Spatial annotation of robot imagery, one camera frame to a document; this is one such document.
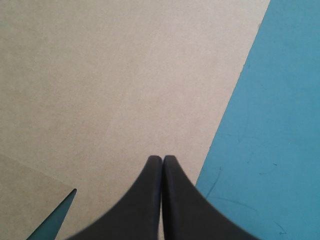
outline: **blue floor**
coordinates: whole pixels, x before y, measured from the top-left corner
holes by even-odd
[[[261,239],[320,239],[319,0],[271,0],[196,186]]]
[[[55,210],[41,223],[41,225],[27,238],[27,240],[54,240],[67,215],[77,190],[74,189]]]

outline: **scuff mark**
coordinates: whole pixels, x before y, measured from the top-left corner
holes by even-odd
[[[274,223],[277,224],[279,228],[281,228],[282,231],[279,232],[280,235],[287,234],[286,230],[279,223],[277,223],[276,221],[274,221]]]
[[[211,194],[212,190],[215,188],[215,186],[216,186],[216,184],[217,184],[217,182],[218,182],[218,180],[219,180],[219,178],[220,178],[221,171],[222,171],[222,168],[220,167],[220,168],[219,168],[219,172],[218,172],[218,176],[216,177],[214,183],[212,184],[209,192],[208,192],[208,193],[206,194],[206,196],[205,196],[206,199],[209,197],[209,195]]]
[[[246,207],[246,208],[248,208],[248,209],[251,209],[251,210],[253,210],[253,211],[255,211],[255,212],[258,212],[257,209],[255,209],[254,207],[249,206],[249,205],[247,205],[247,204],[245,204],[245,203],[242,203],[242,202],[239,202],[239,201],[236,201],[236,200],[232,200],[232,199],[227,199],[227,198],[224,198],[224,197],[219,197],[219,196],[216,196],[216,198],[217,198],[217,199],[220,199],[220,200],[228,201],[228,202],[230,202],[230,203],[237,204],[237,205]]]

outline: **beige floor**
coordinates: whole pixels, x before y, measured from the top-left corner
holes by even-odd
[[[176,155],[195,183],[268,3],[0,2],[0,153],[78,189],[58,239],[108,210],[151,154]],[[24,214],[35,224],[51,207]]]

